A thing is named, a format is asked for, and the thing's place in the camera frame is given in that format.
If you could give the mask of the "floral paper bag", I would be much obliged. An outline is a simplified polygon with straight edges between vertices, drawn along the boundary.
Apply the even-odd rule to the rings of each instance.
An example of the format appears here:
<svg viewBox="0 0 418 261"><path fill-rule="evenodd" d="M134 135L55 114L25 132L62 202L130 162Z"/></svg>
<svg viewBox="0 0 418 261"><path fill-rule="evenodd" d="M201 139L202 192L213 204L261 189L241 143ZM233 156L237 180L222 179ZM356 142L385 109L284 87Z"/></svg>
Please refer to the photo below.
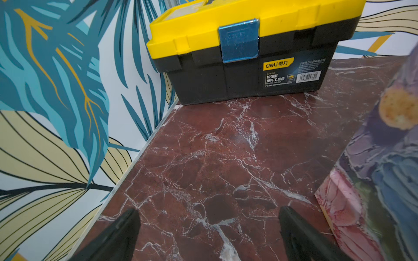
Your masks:
<svg viewBox="0 0 418 261"><path fill-rule="evenodd" d="M317 192L355 261L418 258L418 51L413 49Z"/></svg>

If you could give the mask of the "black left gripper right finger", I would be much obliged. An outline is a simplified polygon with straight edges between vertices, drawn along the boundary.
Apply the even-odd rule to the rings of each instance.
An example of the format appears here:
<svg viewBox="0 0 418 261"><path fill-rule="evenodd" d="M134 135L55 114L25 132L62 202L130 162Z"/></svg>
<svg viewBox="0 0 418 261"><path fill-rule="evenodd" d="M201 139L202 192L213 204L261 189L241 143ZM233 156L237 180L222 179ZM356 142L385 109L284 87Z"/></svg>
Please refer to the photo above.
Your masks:
<svg viewBox="0 0 418 261"><path fill-rule="evenodd" d="M351 258L332 244L317 229L289 206L278 215L286 256L290 261L350 261Z"/></svg>

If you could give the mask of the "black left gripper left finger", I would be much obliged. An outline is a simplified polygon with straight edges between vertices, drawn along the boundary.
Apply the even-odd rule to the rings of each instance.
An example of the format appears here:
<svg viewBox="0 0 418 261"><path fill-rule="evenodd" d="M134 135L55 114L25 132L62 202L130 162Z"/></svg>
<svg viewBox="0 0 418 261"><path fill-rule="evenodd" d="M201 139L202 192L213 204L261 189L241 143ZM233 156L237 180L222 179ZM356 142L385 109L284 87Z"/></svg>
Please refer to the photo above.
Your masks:
<svg viewBox="0 0 418 261"><path fill-rule="evenodd" d="M140 226L139 212L130 208L70 260L130 261Z"/></svg>

